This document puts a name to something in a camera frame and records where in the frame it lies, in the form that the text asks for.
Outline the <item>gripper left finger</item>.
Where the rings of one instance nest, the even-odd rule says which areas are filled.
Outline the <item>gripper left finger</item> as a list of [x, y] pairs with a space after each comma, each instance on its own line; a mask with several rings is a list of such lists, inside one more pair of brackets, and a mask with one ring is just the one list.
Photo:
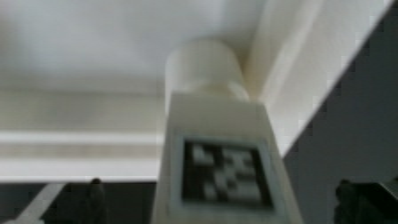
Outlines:
[[101, 179], [45, 184], [10, 224], [108, 224]]

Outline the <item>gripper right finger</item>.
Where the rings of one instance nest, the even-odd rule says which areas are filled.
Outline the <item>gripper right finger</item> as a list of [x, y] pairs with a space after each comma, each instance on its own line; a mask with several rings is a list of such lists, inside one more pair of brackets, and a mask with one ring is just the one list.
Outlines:
[[398, 224], [398, 179], [353, 183], [335, 188], [333, 224]]

